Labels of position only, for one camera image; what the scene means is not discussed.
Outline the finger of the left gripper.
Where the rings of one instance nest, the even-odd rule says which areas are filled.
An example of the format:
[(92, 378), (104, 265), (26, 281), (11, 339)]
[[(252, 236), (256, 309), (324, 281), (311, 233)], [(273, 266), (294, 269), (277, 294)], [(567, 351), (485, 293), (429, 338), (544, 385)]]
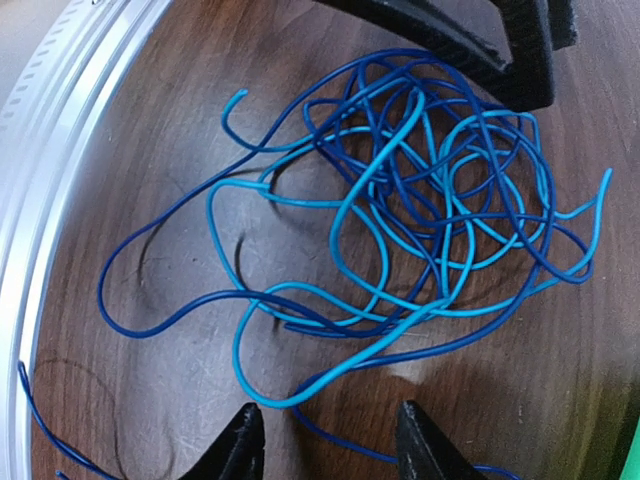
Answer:
[(555, 99), (552, 53), (575, 44), (573, 3), (550, 1), (495, 1), (507, 36), (512, 61), (503, 63), (489, 54), (469, 78), (501, 104), (515, 112), (548, 107)]
[(499, 52), (427, 1), (325, 0), (325, 5), (397, 34), (459, 71), (502, 74)]

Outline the green bin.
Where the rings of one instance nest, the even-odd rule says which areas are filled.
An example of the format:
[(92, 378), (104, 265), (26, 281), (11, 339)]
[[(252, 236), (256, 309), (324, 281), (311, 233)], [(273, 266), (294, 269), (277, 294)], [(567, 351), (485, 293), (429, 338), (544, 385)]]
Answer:
[(640, 480), (640, 422), (637, 423), (620, 480)]

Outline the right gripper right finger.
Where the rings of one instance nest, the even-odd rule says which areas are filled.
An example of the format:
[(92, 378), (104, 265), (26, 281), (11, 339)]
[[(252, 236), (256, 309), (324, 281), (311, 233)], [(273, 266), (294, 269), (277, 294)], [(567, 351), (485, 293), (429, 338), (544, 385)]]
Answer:
[(473, 478), (473, 466), (415, 401), (401, 403), (395, 437), (400, 479)]

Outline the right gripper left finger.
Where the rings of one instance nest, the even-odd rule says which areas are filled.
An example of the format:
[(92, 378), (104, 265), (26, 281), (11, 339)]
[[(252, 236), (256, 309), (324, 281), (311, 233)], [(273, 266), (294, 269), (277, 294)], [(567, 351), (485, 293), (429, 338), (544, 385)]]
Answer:
[(244, 404), (183, 480), (261, 480), (264, 420), (259, 407)]

